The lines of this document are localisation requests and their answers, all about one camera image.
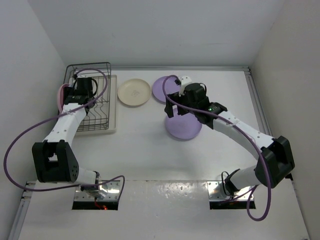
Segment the pink plate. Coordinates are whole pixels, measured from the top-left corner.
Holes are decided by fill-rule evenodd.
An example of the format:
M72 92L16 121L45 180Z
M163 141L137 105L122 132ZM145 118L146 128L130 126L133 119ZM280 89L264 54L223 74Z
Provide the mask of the pink plate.
M64 83L62 84L57 92L56 96L56 103L57 103L57 108L58 108L58 114L61 114L63 111L63 101L64 101L64 89L66 87L69 87L69 84Z

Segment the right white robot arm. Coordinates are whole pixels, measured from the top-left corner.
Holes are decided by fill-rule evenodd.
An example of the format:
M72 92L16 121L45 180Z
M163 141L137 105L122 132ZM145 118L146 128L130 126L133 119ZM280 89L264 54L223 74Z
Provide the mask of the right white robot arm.
M193 114L201 124L231 138L257 160L256 165L236 169L225 179L224 188L229 195L248 186L273 189L295 168L287 138L266 135L242 122L222 104L211 102L200 83L191 83L182 94L174 92L165 98L164 111L169 118L174 116L173 107L177 106L178 115Z

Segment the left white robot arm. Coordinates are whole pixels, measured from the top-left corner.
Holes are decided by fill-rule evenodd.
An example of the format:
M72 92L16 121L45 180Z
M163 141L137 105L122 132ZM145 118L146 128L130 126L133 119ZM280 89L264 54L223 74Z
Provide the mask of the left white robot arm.
M73 183L94 185L98 173L80 167L72 150L72 142L80 123L87 116L97 94L97 81L83 75L77 76L72 84L63 84L57 93L60 117L42 142L32 146L32 156L37 179L41 183ZM84 108L71 112L78 107Z

